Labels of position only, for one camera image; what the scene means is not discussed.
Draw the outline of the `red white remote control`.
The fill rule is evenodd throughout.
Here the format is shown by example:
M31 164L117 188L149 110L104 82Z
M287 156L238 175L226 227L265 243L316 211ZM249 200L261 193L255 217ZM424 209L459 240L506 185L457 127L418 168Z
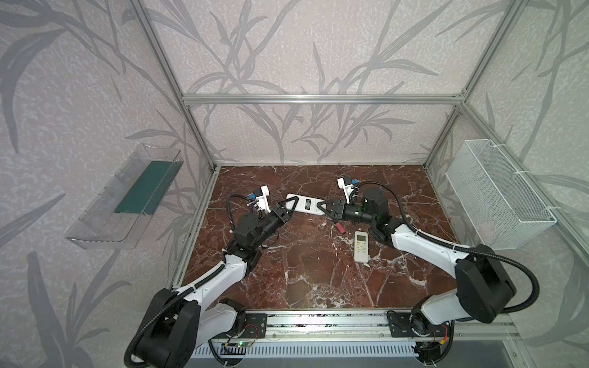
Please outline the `red white remote control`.
M312 198L308 196L302 196L300 194L289 193L286 198L292 195L298 196L298 204L295 209L297 213L305 213L309 215L324 216L325 214L317 207L318 202L323 199Z

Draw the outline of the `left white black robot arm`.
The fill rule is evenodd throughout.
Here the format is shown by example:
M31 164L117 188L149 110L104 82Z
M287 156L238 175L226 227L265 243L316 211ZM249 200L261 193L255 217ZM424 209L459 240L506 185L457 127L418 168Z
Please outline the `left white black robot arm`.
M213 337L240 331L240 304L219 297L248 276L262 257L262 244L294 214L298 196L277 202L263 215L251 210L231 224L223 259L200 278L176 290L163 288L150 302L125 353L126 367L184 367L193 351Z

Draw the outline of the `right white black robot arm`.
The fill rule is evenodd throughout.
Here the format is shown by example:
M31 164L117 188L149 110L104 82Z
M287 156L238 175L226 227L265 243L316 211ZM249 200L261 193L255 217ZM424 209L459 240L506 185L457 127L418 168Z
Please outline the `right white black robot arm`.
M320 201L317 209L334 222L368 225L368 232L383 245L417 256L450 275L456 282L451 291L422 299L413 307L410 322L415 328L441 325L454 320L477 320L490 324L500 314L524 311L537 302L541 286L523 264L496 254L489 246L469 247L446 241L415 228L405 211L392 216L383 191L369 188L359 205L351 200ZM530 281L529 296L516 305L515 283L506 266L521 271Z

